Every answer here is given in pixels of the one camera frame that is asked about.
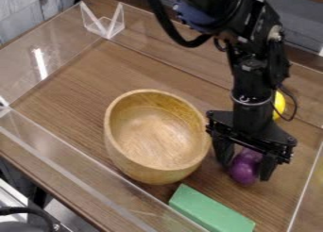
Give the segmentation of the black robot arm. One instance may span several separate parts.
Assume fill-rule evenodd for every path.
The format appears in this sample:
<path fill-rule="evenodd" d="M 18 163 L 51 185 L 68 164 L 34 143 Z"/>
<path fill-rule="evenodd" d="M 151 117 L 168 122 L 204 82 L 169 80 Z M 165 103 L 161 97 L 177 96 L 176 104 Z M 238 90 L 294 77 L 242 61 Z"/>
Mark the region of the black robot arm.
<path fill-rule="evenodd" d="M 234 159 L 238 144 L 263 155 L 258 175 L 270 180 L 277 167 L 291 162 L 297 138 L 277 124 L 282 113 L 277 94 L 291 91 L 285 80 L 291 76 L 286 53 L 285 27 L 267 0 L 177 0 L 173 9 L 183 23 L 200 36 L 187 40 L 165 11 L 163 0 L 148 0 L 171 39 L 187 48 L 214 41 L 227 53 L 234 76 L 234 110 L 206 113 L 206 131 L 212 138 L 216 158 L 223 165 Z"/>

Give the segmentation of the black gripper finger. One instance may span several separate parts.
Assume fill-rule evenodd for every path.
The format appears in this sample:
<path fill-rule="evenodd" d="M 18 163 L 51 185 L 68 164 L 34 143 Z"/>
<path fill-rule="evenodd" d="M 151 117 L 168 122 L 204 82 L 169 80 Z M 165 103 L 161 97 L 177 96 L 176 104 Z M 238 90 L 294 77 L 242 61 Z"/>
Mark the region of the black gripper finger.
<path fill-rule="evenodd" d="M 261 180 L 269 181 L 278 166 L 278 156 L 267 154 L 261 163 Z"/>
<path fill-rule="evenodd" d="M 234 142 L 227 138 L 215 137 L 212 143 L 218 161 L 227 166 L 235 155 Z"/>

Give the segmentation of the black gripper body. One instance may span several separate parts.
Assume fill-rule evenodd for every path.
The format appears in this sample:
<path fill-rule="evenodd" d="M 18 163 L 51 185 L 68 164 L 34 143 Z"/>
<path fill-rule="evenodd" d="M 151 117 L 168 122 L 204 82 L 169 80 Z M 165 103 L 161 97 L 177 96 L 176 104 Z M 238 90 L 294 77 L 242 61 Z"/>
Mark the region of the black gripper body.
<path fill-rule="evenodd" d="M 278 164 L 290 163 L 297 138 L 273 119 L 275 94 L 258 101 L 255 97 L 232 96 L 234 110 L 210 110 L 206 113 L 206 131 L 211 138 L 222 137 L 240 144 L 263 156 L 275 154 Z"/>

